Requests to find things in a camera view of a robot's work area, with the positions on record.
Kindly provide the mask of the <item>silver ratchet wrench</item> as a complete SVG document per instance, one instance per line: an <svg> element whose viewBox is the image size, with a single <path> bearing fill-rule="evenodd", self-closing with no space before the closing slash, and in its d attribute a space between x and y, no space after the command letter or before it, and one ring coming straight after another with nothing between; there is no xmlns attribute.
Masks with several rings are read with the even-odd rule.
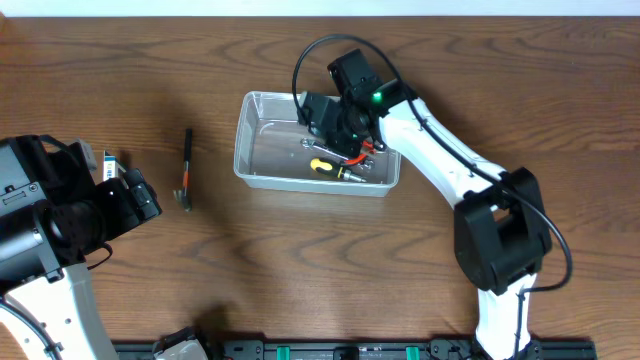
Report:
<svg viewBox="0 0 640 360"><path fill-rule="evenodd" d="M337 158L340 163L345 166L359 166L364 169L372 169L374 167L374 161L364 153L361 153L357 157L348 157L311 138L302 138L300 140L300 144L306 149L315 149L331 155Z"/></svg>

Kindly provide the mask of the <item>blue white screwdriver box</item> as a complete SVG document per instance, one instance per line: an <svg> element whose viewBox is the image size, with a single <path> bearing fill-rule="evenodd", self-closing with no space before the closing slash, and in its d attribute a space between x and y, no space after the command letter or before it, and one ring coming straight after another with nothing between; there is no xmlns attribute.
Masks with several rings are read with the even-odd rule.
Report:
<svg viewBox="0 0 640 360"><path fill-rule="evenodd" d="M103 152L103 180L108 181L120 178L126 172L126 168L119 162L115 155L107 151Z"/></svg>

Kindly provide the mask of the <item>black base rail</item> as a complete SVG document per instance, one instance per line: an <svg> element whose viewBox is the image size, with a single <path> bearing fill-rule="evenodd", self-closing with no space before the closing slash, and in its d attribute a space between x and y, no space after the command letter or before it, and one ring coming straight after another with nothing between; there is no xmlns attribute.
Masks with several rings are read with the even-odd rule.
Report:
<svg viewBox="0 0 640 360"><path fill-rule="evenodd" d="M214 340L186 327L155 342L114 341L121 359L218 360L464 360L487 359L475 340L435 338L426 342L302 342L251 339Z"/></svg>

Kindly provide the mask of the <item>small black-handled hammer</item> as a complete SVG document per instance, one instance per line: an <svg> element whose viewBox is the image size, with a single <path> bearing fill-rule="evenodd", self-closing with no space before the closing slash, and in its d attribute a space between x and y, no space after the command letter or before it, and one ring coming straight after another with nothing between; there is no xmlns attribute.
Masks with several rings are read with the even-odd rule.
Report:
<svg viewBox="0 0 640 360"><path fill-rule="evenodd" d="M181 188L173 191L174 198L183 207L186 212L192 210L190 191L189 191L189 174L192 156L192 138L193 131L191 128L185 130L184 152L183 152L183 175Z"/></svg>

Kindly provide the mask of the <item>red handled pliers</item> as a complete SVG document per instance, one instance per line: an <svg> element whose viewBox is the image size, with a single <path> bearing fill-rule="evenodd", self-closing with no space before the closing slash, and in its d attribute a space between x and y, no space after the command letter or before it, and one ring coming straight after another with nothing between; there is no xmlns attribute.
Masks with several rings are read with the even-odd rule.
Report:
<svg viewBox="0 0 640 360"><path fill-rule="evenodd" d="M369 155L375 155L375 154L376 154L376 148L374 147L374 144L369 141L364 141L362 143L360 154L355 158L343 160L342 164L344 166L360 165L366 162Z"/></svg>

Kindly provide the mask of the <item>yellow black stubby screwdriver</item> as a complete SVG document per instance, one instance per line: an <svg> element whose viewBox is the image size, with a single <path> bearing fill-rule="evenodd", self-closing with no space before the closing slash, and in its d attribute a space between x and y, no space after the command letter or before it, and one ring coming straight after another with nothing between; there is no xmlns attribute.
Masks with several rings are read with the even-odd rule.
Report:
<svg viewBox="0 0 640 360"><path fill-rule="evenodd" d="M357 175L353 171L349 170L346 166L340 165L339 163L328 158L313 158L310 162L310 167L315 172L332 178L356 183L367 182L364 177Z"/></svg>

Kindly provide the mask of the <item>clear plastic container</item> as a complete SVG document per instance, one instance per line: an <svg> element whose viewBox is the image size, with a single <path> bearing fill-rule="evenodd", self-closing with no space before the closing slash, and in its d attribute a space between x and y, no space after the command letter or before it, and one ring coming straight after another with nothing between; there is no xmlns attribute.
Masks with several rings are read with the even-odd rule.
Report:
<svg viewBox="0 0 640 360"><path fill-rule="evenodd" d="M379 152L368 163L354 166L363 183L331 178L311 169L314 158L339 159L315 146L314 137L298 124L293 96L289 93L251 91L243 99L239 115L234 172L252 188L384 197L399 181L401 156Z"/></svg>

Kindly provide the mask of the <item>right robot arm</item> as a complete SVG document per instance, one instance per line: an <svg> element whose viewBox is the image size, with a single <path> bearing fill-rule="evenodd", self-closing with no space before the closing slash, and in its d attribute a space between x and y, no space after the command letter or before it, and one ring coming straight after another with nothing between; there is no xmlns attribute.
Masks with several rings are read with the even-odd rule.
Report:
<svg viewBox="0 0 640 360"><path fill-rule="evenodd" d="M298 121L332 150L355 156L372 140L409 160L453 209L454 251L477 288L475 340L491 359L529 347L529 295L551 249L552 224L527 169L513 172L462 143L401 76L383 82L360 50L333 61L332 98L296 93Z"/></svg>

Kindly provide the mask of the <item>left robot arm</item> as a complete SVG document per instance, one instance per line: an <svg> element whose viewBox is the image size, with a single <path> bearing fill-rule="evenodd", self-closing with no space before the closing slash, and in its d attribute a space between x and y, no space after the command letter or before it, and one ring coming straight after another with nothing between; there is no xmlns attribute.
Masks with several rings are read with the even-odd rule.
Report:
<svg viewBox="0 0 640 360"><path fill-rule="evenodd" d="M141 172L95 183L88 144L1 142L1 323L30 359L116 359L87 255L159 216Z"/></svg>

